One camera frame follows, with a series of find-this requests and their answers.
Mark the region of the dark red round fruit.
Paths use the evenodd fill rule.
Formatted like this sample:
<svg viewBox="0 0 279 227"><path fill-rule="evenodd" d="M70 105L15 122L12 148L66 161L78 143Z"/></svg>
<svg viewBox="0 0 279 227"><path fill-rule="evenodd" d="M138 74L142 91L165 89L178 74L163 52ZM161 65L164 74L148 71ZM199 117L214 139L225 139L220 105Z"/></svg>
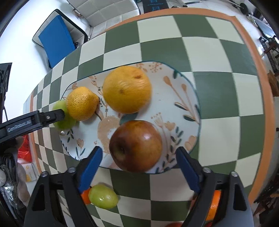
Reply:
<svg viewBox="0 0 279 227"><path fill-rule="evenodd" d="M165 227L181 227L182 224L183 224L182 222L173 222L173 223L166 225Z"/></svg>

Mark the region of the white padded chair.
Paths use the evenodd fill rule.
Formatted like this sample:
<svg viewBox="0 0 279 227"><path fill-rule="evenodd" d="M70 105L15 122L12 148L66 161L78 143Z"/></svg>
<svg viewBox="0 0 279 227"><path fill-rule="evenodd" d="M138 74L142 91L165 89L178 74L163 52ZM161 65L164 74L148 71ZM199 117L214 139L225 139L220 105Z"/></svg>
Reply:
<svg viewBox="0 0 279 227"><path fill-rule="evenodd" d="M135 1L68 1L87 22L96 27L106 22L115 25L123 20L140 15Z"/></svg>

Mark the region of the dark red apple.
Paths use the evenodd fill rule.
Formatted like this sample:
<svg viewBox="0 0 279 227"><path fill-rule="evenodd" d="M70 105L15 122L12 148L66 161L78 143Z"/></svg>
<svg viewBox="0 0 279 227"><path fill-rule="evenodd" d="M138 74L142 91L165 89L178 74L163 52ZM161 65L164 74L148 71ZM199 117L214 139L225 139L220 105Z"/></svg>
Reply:
<svg viewBox="0 0 279 227"><path fill-rule="evenodd" d="M122 124L112 135L109 151L115 164L124 171L143 173L160 159L163 142L155 126L133 120Z"/></svg>

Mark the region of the bright orange fruit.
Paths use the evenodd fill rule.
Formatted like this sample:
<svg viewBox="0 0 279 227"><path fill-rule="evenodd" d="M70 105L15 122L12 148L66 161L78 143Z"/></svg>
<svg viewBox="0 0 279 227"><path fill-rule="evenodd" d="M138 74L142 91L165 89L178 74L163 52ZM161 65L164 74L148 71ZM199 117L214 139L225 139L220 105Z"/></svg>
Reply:
<svg viewBox="0 0 279 227"><path fill-rule="evenodd" d="M83 193L81 193L81 197L83 199L83 202L86 205L89 205L91 203L90 199L89 199L89 192L90 192L90 187L87 190L84 190Z"/></svg>

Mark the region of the large yellow orange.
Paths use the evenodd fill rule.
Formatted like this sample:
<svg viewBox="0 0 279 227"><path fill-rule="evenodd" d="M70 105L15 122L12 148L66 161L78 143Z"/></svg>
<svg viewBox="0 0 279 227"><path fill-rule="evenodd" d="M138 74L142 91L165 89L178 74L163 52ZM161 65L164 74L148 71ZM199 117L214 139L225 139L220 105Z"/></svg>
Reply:
<svg viewBox="0 0 279 227"><path fill-rule="evenodd" d="M133 114L146 106L152 96L148 76L134 66L121 66L111 71L103 83L105 102L116 112Z"/></svg>

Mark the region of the red plastic bag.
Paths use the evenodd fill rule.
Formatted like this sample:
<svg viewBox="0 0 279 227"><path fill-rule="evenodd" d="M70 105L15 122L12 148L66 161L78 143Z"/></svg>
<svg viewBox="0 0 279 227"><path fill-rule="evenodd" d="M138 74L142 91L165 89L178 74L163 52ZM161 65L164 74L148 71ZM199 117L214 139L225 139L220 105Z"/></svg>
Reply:
<svg viewBox="0 0 279 227"><path fill-rule="evenodd" d="M23 136L23 144L18 150L18 158L24 160L25 162L32 162L31 149L29 145L28 135Z"/></svg>

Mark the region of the yellow snack box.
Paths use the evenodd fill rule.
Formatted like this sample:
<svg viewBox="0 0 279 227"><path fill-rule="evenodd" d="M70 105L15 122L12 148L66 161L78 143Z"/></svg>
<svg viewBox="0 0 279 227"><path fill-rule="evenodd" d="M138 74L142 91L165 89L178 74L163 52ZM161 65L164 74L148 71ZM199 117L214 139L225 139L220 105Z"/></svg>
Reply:
<svg viewBox="0 0 279 227"><path fill-rule="evenodd" d="M23 166L26 176L27 176L27 182L32 182L32 181L35 181L38 179L39 174L33 163L25 162L25 163L22 163L22 166Z"/></svg>

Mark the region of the yellow pear-shaped citrus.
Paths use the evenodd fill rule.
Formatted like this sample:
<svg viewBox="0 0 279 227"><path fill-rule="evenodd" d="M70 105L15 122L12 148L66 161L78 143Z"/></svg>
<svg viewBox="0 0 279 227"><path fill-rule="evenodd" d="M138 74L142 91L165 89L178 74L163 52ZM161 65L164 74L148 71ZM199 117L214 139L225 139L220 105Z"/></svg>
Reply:
<svg viewBox="0 0 279 227"><path fill-rule="evenodd" d="M66 98L66 106L70 116L76 121L91 118L99 105L99 97L87 87L77 87Z"/></svg>

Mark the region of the floral oval ceramic plate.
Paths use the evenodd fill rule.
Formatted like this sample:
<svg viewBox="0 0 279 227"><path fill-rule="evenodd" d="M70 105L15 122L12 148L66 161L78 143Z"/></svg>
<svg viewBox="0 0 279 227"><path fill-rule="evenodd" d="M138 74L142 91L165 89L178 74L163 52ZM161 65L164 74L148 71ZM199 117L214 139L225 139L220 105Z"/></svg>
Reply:
<svg viewBox="0 0 279 227"><path fill-rule="evenodd" d="M90 119L77 122L71 129L60 133L62 146L71 157L81 160L95 146L99 146L104 153L101 167L116 169L109 152L109 140L120 125L130 120L151 122L161 135L162 155L149 173L162 173L173 168L178 147L184 147L191 153L201 130L199 100L192 73L179 72L166 64L152 61L137 63L136 67L149 77L152 98L147 106L134 114L118 113L105 102L103 83L109 70L77 80L67 87L63 100L77 87L87 87L99 96L99 106Z"/></svg>

